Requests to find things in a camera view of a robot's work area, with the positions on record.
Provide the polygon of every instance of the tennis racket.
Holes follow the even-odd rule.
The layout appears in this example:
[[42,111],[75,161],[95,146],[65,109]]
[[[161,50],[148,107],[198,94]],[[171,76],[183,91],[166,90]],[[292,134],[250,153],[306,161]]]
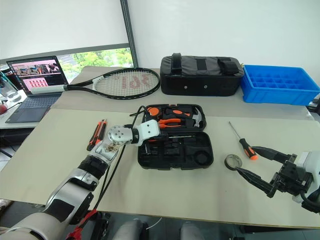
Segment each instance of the tennis racket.
[[[92,89],[84,87],[92,84]],[[31,88],[32,94],[85,91],[109,99],[130,100],[150,95],[160,86],[159,75],[147,68],[122,68],[77,84]]]

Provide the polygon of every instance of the black tool bag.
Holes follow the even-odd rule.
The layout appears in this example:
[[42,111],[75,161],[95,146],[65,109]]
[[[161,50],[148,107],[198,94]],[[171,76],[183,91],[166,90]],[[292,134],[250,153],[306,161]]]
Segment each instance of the black tool bag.
[[168,95],[231,96],[244,70],[233,57],[181,56],[174,53],[161,61],[161,90]]
[[138,162],[141,167],[192,170],[208,168],[214,162],[210,138],[203,132],[207,123],[201,106],[149,105],[142,122],[152,119],[159,123],[160,135],[145,140],[138,148]]

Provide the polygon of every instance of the robotic hand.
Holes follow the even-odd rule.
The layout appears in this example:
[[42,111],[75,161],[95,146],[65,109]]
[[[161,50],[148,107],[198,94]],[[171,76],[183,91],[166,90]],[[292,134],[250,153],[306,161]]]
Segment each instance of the robotic hand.
[[99,184],[119,148],[126,144],[141,146],[144,140],[158,136],[156,120],[140,125],[113,126],[68,177],[53,191],[43,212],[33,213],[1,235],[1,240],[60,240],[69,224],[84,217]]
[[292,200],[311,212],[320,213],[320,151],[305,151],[295,162],[297,155],[261,147],[251,147],[257,154],[282,165],[270,183],[253,172],[237,167],[238,173],[250,184],[272,198],[276,191],[288,192]]

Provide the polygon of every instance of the racket handle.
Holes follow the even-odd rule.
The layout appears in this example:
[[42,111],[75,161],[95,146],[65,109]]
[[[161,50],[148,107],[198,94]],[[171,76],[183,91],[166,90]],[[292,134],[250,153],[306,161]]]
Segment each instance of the racket handle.
[[49,94],[49,93],[60,93],[65,91],[67,85],[56,85],[56,86],[40,86],[31,88],[32,94]]

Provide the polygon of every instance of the black strap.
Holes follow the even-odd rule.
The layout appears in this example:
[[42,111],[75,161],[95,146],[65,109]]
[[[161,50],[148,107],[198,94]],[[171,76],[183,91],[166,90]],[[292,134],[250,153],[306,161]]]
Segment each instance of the black strap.
[[171,57],[171,74],[181,74],[181,53],[174,53]]
[[239,72],[238,66],[229,57],[218,58],[218,65],[224,75],[233,75]]
[[206,59],[196,59],[196,67],[198,71],[207,70]]

